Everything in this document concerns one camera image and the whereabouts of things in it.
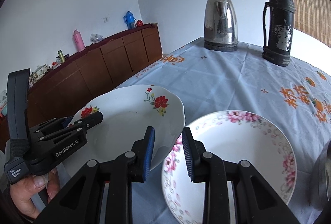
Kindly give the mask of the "person's left hand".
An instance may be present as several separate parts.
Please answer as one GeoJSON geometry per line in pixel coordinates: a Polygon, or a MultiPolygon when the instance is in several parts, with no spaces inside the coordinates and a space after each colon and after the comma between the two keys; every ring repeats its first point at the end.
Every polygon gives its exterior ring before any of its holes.
{"type": "Polygon", "coordinates": [[[36,219],[40,214],[37,207],[32,202],[32,197],[47,190],[48,202],[50,202],[59,192],[60,183],[57,168],[48,173],[48,179],[45,176],[29,176],[19,182],[10,185],[10,196],[16,208],[26,217],[36,219]]]}

